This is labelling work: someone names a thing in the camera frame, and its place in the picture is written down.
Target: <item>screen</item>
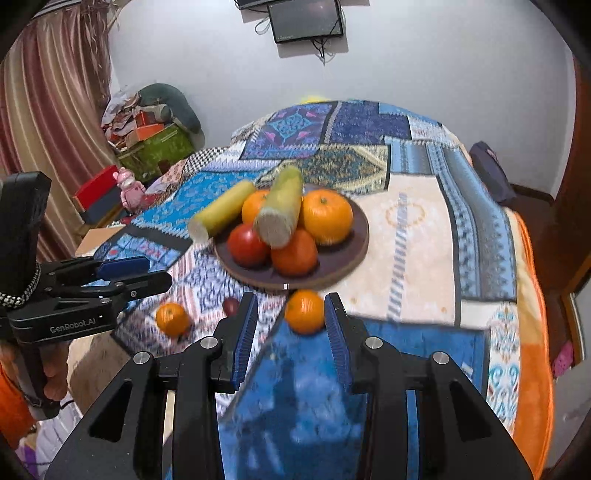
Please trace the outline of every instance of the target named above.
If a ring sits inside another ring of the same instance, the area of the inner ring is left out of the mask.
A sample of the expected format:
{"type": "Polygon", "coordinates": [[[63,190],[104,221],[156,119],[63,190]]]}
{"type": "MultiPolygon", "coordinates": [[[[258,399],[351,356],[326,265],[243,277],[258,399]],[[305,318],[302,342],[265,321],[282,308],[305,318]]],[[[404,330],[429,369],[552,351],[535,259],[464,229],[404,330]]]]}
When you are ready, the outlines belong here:
{"type": "Polygon", "coordinates": [[[270,4],[269,16],[277,43],[343,34],[335,0],[285,0],[270,4]]]}

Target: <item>monitor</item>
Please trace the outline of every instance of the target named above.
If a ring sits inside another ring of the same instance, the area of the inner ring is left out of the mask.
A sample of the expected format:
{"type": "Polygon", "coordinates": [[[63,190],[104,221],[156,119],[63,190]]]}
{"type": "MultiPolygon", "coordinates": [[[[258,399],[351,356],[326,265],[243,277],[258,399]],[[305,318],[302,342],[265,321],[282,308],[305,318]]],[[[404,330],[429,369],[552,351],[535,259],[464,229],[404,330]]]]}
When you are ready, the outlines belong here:
{"type": "Polygon", "coordinates": [[[276,43],[343,36],[337,0],[284,0],[267,8],[276,43]]]}
{"type": "Polygon", "coordinates": [[[250,7],[255,7],[257,5],[263,5],[269,3],[270,0],[234,0],[234,3],[238,7],[238,10],[245,10],[250,7]]]}

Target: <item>green box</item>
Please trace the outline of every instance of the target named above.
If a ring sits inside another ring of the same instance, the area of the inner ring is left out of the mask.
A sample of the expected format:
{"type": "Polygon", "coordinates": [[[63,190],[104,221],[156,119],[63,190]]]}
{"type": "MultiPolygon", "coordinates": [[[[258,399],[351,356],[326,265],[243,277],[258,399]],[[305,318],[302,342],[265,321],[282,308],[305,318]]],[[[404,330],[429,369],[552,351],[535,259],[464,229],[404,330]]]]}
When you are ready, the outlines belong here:
{"type": "Polygon", "coordinates": [[[187,134],[172,124],[150,138],[138,142],[118,160],[135,174],[136,180],[148,181],[162,175],[158,162],[168,160],[171,165],[195,152],[187,134]]]}

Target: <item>orange sleeve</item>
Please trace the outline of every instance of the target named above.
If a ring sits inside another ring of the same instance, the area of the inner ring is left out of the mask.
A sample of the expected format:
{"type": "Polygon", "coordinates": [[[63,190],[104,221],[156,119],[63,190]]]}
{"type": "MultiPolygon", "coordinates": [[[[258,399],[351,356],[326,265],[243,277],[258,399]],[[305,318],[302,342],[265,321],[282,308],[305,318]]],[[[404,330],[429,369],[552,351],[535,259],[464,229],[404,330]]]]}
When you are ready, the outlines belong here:
{"type": "Polygon", "coordinates": [[[34,423],[27,402],[0,367],[0,432],[11,448],[18,447],[34,423]]]}

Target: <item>human hand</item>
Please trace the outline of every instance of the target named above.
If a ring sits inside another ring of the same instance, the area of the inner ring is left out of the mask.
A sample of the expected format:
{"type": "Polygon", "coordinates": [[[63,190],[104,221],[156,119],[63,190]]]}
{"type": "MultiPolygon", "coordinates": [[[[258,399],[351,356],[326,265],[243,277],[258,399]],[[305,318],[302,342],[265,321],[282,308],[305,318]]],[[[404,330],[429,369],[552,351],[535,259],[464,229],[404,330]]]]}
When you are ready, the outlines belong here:
{"type": "MultiPolygon", "coordinates": [[[[47,398],[60,401],[68,392],[68,343],[56,343],[41,348],[43,371],[47,377],[47,384],[43,393],[47,398]]],[[[0,364],[2,369],[16,385],[18,385],[18,370],[15,363],[18,351],[14,345],[0,342],[0,364]]]]}

